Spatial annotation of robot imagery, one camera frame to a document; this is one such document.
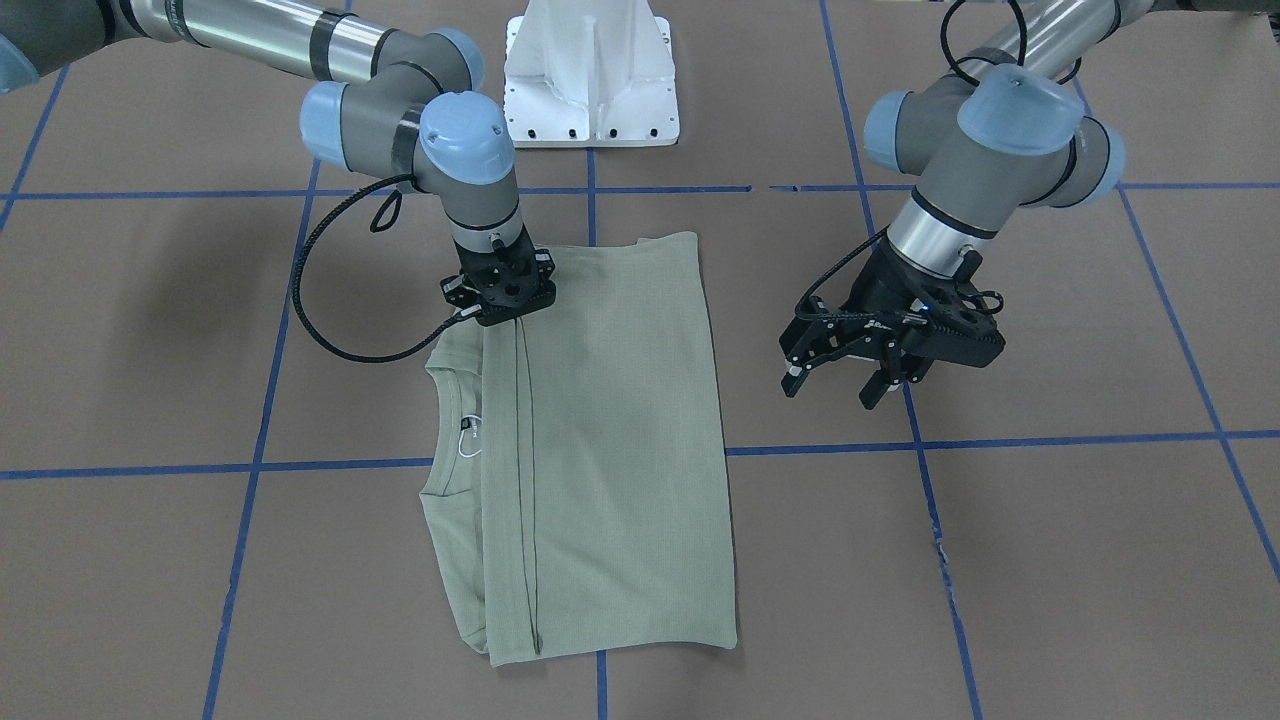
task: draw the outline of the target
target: green cloth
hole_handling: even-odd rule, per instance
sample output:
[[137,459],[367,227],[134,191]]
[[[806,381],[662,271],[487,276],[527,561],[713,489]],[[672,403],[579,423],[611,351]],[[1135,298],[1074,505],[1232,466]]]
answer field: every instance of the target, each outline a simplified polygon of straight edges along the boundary
[[[440,437],[421,500],[458,632],[494,666],[653,642],[731,648],[698,236],[553,256],[554,305],[454,325],[428,360]],[[466,415],[483,418],[477,438]]]

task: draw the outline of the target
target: brown floor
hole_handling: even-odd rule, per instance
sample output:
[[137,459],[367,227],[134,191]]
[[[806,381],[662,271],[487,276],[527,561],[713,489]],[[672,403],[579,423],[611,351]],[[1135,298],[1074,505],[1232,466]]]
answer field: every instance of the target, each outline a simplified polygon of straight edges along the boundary
[[[355,9],[463,29],[500,94],[522,5]],[[1276,717],[1266,18],[1161,13],[1091,51],[1123,190],[1019,211],[979,274],[1006,352],[867,413],[851,361],[785,398],[776,338],[902,202],[910,178],[850,147],[879,95],[940,73],[943,9],[653,5],[680,143],[521,151],[518,174],[541,243],[701,237],[741,646],[497,671],[463,646],[415,497],[421,357],[351,365],[284,313],[300,233],[367,178],[303,150],[306,81],[129,41],[0,99],[0,717]],[[966,8],[954,42],[1006,13]],[[406,213],[316,252],[339,345],[444,316],[442,213]]]

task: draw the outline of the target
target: green pants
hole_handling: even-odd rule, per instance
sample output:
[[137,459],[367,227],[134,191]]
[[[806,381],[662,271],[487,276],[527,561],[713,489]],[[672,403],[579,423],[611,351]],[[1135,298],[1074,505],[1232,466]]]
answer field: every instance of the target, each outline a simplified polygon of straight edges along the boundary
[[494,666],[733,647],[698,237],[552,252],[552,307],[456,325],[426,365],[440,437],[421,500],[458,632]]

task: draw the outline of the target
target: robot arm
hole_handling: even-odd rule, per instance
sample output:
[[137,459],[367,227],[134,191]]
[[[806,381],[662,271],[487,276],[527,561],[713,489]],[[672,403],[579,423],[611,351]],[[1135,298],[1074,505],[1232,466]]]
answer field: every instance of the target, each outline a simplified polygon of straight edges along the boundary
[[838,310],[814,295],[822,281],[801,297],[780,337],[787,396],[814,368],[846,356],[879,365],[859,395],[868,410],[904,382],[924,379],[936,361],[987,366],[1005,347],[995,319],[1004,300],[973,286],[982,251],[1015,209],[1091,202],[1119,182],[1119,133],[1085,117],[1076,95],[1048,78],[1153,0],[1046,0],[1025,17],[1010,4],[1018,22],[960,59],[943,41],[948,74],[920,94],[882,97],[868,115],[868,155],[919,181],[893,222],[823,277],[874,245]]
[[316,158],[440,197],[462,265],[447,300],[495,324],[554,301],[554,265],[520,210],[502,110],[474,92],[484,59],[460,31],[425,36],[296,0],[18,0],[0,5],[0,91],[111,42],[187,41],[320,81],[300,114]]

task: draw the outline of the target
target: white plastic bracket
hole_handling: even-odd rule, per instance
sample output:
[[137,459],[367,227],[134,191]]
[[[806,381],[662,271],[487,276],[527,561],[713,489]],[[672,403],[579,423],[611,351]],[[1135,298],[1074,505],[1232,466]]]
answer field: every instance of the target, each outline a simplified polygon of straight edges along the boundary
[[530,0],[507,23],[516,147],[645,147],[680,137],[671,24],[646,0]]

